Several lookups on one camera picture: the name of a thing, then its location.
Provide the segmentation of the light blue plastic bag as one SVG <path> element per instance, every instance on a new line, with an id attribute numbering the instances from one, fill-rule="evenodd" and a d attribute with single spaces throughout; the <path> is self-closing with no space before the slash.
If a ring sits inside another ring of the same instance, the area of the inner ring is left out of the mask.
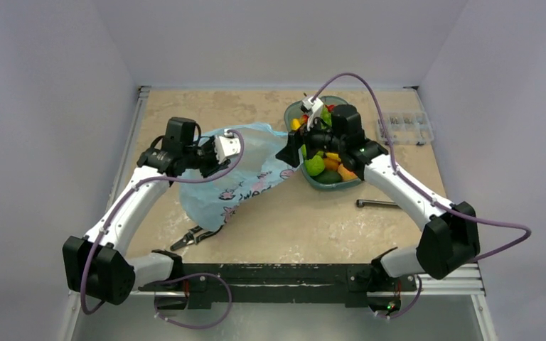
<path id="1" fill-rule="evenodd" d="M 185 214 L 211 232 L 228 223 L 242 202 L 279 185 L 296 170 L 276 159 L 276 154 L 286 146 L 286 132 L 266 123 L 230 128 L 239 131 L 245 142 L 238 166 L 212 182 L 178 186 L 178 199 Z"/>

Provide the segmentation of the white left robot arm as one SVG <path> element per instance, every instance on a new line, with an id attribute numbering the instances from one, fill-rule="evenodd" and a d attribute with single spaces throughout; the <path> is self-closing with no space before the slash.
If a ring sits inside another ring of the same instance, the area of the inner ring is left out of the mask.
<path id="1" fill-rule="evenodd" d="M 69 237 L 63 245 L 67 285 L 80 294 L 86 314 L 93 312 L 87 307 L 88 297 L 119 305 L 132 291 L 151 283 L 167 291 L 181 286 L 180 256 L 155 250 L 128 259 L 130 241 L 173 184 L 209 183 L 227 175 L 238 165 L 243 147 L 235 129 L 204 136 L 192 119 L 169 119 L 164 134 L 140 154 L 129 182 L 105 215 L 82 237 Z"/>

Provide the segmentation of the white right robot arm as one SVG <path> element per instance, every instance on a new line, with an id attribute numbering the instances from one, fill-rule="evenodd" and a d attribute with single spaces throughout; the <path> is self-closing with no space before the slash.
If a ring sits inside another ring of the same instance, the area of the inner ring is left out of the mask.
<path id="1" fill-rule="evenodd" d="M 313 125 L 290 131 L 276 157 L 297 167 L 304 162 L 302 151 L 309 158 L 319 151 L 337 153 L 349 171 L 381 190 L 417 225 L 422 233 L 418 245 L 389 250 L 373 260 L 370 278 L 376 287 L 387 289 L 411 274 L 440 280 L 479 255 L 476 212 L 470 204 L 454 204 L 399 167 L 385 147 L 366 137 L 353 105 L 335 107 L 331 121 L 328 126 L 316 118 Z"/>

